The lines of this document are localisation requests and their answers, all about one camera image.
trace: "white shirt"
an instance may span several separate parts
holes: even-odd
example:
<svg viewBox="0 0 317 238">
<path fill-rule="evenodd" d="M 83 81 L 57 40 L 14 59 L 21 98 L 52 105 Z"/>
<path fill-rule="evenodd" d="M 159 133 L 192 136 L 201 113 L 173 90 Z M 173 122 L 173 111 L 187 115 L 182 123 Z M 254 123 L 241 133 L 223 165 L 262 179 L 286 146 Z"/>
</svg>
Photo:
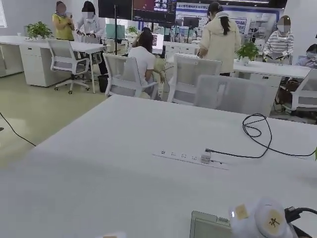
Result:
<svg viewBox="0 0 317 238">
<path fill-rule="evenodd" d="M 77 22 L 76 30 L 82 28 L 82 31 L 87 34 L 94 32 L 96 35 L 96 38 L 94 37 L 79 37 L 80 42 L 85 42 L 85 43 L 95 43 L 99 44 L 101 37 L 105 33 L 105 28 L 106 28 L 106 22 L 104 18 L 99 18 L 96 15 L 93 16 L 93 18 L 89 19 L 84 16 L 82 16 Z"/>
<path fill-rule="evenodd" d="M 145 73 L 147 70 L 153 70 L 155 65 L 155 56 L 147 51 L 142 46 L 132 48 L 128 57 L 135 58 L 138 65 L 139 75 L 141 79 L 141 85 L 147 85 L 145 80 Z"/>
</svg>

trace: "desk leg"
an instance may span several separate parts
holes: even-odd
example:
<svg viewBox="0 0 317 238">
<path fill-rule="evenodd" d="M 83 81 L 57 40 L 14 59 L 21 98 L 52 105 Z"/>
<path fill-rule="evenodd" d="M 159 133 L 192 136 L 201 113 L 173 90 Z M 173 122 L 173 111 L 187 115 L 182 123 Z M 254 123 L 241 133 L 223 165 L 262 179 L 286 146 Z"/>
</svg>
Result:
<svg viewBox="0 0 317 238">
<path fill-rule="evenodd" d="M 94 76 L 92 54 L 89 54 L 89 61 L 90 61 L 91 81 L 92 81 L 92 84 L 93 84 L 93 92 L 96 93 L 96 91 L 95 91 L 95 76 Z"/>
</svg>

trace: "power outlet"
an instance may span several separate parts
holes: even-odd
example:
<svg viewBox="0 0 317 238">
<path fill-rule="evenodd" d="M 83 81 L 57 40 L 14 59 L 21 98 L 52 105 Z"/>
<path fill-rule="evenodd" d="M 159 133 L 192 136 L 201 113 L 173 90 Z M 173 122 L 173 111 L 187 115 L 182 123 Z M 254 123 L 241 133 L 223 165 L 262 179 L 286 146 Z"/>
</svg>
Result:
<svg viewBox="0 0 317 238">
<path fill-rule="evenodd" d="M 228 164 L 224 162 L 219 162 L 217 160 L 213 160 L 212 155 L 211 155 L 211 162 L 209 164 L 204 164 L 201 162 L 201 155 L 193 155 L 193 154 L 184 153 L 184 152 L 160 150 L 158 152 L 153 153 L 153 155 L 159 158 L 168 158 L 168 159 L 179 160 L 179 161 L 188 162 L 192 164 L 208 166 L 208 167 L 221 169 L 221 170 L 229 170 Z"/>
</svg>

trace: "black trash can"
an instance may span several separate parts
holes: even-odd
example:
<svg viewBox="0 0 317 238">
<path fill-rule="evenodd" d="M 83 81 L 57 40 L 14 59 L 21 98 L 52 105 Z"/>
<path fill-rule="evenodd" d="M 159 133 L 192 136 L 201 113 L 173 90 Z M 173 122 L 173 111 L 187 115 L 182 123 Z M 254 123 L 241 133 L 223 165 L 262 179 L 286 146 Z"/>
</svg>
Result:
<svg viewBox="0 0 317 238">
<path fill-rule="evenodd" d="M 99 75 L 98 76 L 98 81 L 99 81 L 99 89 L 101 93 L 104 93 L 107 89 L 108 86 L 108 75 Z"/>
</svg>

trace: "ponytail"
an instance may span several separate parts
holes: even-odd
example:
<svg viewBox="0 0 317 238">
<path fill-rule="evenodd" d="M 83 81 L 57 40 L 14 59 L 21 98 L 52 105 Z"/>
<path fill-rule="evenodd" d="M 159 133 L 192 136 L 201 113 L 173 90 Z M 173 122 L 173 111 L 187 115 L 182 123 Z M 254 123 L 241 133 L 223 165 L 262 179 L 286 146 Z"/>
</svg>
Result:
<svg viewBox="0 0 317 238">
<path fill-rule="evenodd" d="M 223 16 L 220 18 L 220 22 L 223 27 L 223 35 L 228 35 L 228 32 L 230 31 L 229 18 L 227 16 Z"/>
</svg>

